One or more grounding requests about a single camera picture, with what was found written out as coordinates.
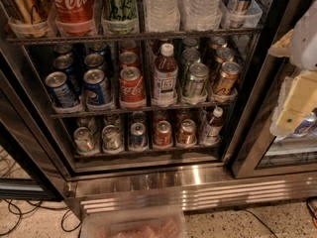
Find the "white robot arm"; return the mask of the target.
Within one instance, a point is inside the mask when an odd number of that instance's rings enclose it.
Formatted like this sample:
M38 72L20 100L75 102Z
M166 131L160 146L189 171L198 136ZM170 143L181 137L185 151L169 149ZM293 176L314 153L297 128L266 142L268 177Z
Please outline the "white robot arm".
M289 58L300 70L294 78L287 76L283 81L271 118L272 135L284 137L293 133L317 106L317 1L268 53Z

